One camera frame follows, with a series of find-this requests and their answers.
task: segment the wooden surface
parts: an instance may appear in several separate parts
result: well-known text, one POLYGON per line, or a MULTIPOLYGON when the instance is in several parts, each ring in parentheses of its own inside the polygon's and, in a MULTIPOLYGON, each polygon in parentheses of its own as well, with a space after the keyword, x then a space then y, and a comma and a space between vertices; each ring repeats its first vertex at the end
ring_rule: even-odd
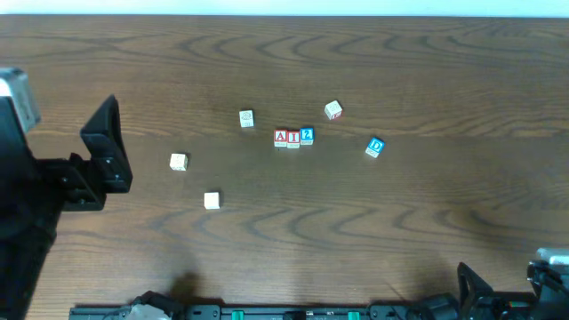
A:
POLYGON ((0 61, 27 70, 38 157, 114 93, 134 181, 65 212, 28 316, 183 301, 350 303, 457 292, 467 262, 530 290, 541 246, 569 244, 569 21, 0 17, 0 61), (339 100, 344 116, 328 121, 339 100), (252 108, 254 129, 238 111, 252 108), (313 147, 277 149, 312 125, 313 147), (373 159, 372 136, 386 141, 373 159), (187 172, 168 166, 190 153, 187 172), (204 209, 204 192, 222 208, 204 209))

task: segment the table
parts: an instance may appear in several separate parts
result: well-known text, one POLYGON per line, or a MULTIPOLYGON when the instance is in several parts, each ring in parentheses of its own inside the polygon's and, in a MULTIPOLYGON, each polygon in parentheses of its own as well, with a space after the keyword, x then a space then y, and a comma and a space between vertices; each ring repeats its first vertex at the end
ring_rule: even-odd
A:
POLYGON ((185 303, 367 304, 458 291, 468 263, 525 290, 566 247, 569 21, 3 16, 0 58, 43 113, 36 157, 89 154, 111 93, 134 180, 64 212, 30 319, 146 290, 185 303), (344 115, 329 121, 324 105, 344 115), (238 111, 256 125, 241 129, 238 111), (274 148, 277 127, 316 131, 274 148), (374 159, 371 137, 386 142, 374 159), (190 154, 187 172, 169 157, 190 154), (222 207, 204 209, 220 190, 222 207))

